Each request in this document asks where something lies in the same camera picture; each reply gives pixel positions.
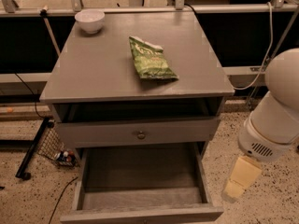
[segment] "drawer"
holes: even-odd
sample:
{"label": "drawer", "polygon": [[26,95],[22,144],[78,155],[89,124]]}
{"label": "drawer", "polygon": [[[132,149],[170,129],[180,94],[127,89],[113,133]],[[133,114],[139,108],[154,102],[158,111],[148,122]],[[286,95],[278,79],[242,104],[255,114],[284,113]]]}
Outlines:
{"label": "drawer", "polygon": [[85,148],[62,223],[172,224],[214,221],[195,143]]}
{"label": "drawer", "polygon": [[53,104],[56,120],[63,123],[187,119],[213,117],[219,114],[223,97],[167,98]]}
{"label": "drawer", "polygon": [[191,120],[59,123],[57,133],[72,148],[210,140],[218,118]]}

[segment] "terrazzo floor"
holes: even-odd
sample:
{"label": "terrazzo floor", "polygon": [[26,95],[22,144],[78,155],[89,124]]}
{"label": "terrazzo floor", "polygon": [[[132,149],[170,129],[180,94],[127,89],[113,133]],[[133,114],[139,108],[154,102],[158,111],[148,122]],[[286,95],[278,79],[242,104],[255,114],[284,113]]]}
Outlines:
{"label": "terrazzo floor", "polygon": [[[203,164],[209,193],[215,206],[223,206],[224,213],[216,224],[297,224],[299,223],[299,142],[278,161],[263,163],[263,174],[235,203],[221,198],[226,178],[235,159],[242,155],[237,147],[237,134],[249,115],[244,101],[227,101],[221,113],[221,123],[209,143]],[[18,138],[35,133],[38,121],[12,122]],[[0,120],[1,131],[7,122]],[[27,168],[30,180],[15,177],[25,150],[0,149],[0,223],[50,223],[64,187],[78,176],[79,168],[57,168],[48,159],[35,153]],[[51,223],[60,223],[60,216],[68,214],[74,198],[75,184],[65,190]]]}

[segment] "gray cabinet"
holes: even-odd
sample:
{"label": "gray cabinet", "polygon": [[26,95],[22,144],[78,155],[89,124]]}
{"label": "gray cabinet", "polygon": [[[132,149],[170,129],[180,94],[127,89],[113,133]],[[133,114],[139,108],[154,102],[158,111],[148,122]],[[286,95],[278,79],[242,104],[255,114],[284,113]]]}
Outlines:
{"label": "gray cabinet", "polygon": [[[140,80],[129,35],[164,47],[178,81]],[[201,159],[234,90],[191,12],[107,14],[74,26],[41,95],[64,143],[81,154],[63,223],[215,220]]]}

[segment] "open drawer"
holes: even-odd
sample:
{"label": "open drawer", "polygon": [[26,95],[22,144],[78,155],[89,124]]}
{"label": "open drawer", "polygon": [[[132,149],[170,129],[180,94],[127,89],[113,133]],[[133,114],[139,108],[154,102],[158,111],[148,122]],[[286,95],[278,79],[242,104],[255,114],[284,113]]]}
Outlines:
{"label": "open drawer", "polygon": [[196,223],[223,212],[206,191],[195,143],[84,149],[63,223]]}

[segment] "black cable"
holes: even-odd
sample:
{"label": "black cable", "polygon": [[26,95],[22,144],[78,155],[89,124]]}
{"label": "black cable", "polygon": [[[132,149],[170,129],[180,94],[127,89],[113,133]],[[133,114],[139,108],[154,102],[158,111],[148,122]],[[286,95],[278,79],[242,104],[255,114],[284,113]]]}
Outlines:
{"label": "black cable", "polygon": [[191,8],[192,11],[194,12],[194,15],[196,16],[196,11],[195,11],[194,7],[192,7],[190,4],[184,4],[184,5],[187,6],[187,7],[189,7],[189,8]]}
{"label": "black cable", "polygon": [[248,86],[245,86],[245,87],[234,87],[235,90],[239,90],[239,91],[243,91],[245,89],[248,89],[250,87],[252,87],[254,85],[254,83],[257,81],[257,79],[259,78],[259,76],[261,75],[262,71],[263,71],[263,68],[265,68],[267,66],[267,59],[269,58],[269,51],[270,49],[272,48],[272,45],[273,45],[273,15],[272,15],[272,5],[270,2],[267,2],[267,5],[269,6],[269,26],[270,26],[270,42],[269,42],[269,47],[268,47],[268,50],[267,52],[265,53],[264,57],[263,57],[263,61],[262,61],[262,64],[260,66],[260,70],[259,70],[259,73],[255,76],[255,78],[253,79],[253,81],[248,85]]}
{"label": "black cable", "polygon": [[78,178],[78,177],[75,177],[74,179],[72,179],[71,181],[69,181],[69,182],[66,184],[66,186],[64,187],[64,190],[63,190],[63,192],[60,194],[60,197],[59,197],[59,199],[57,200],[57,203],[56,203],[56,205],[55,205],[55,207],[54,207],[54,210],[53,210],[53,212],[52,212],[52,215],[50,216],[49,224],[52,222],[52,219],[53,219],[53,216],[54,216],[55,211],[56,211],[56,209],[57,209],[57,206],[58,206],[58,204],[59,204],[59,201],[62,199],[62,197],[63,197],[63,195],[64,195],[64,192],[65,192],[66,188],[67,188],[69,185],[71,185],[77,178]]}
{"label": "black cable", "polygon": [[[23,81],[23,79],[17,74],[17,73],[14,73],[16,76],[17,76],[17,78],[27,87],[27,89],[33,94],[33,95],[35,95],[35,93],[31,90],[31,88],[28,86],[28,84],[25,82],[25,81]],[[45,117],[43,117],[43,116],[41,116],[39,113],[38,113],[38,111],[37,111],[37,104],[36,104],[36,101],[35,101],[35,110],[36,110],[36,114],[40,117],[40,118],[42,118],[42,119],[44,119]]]}

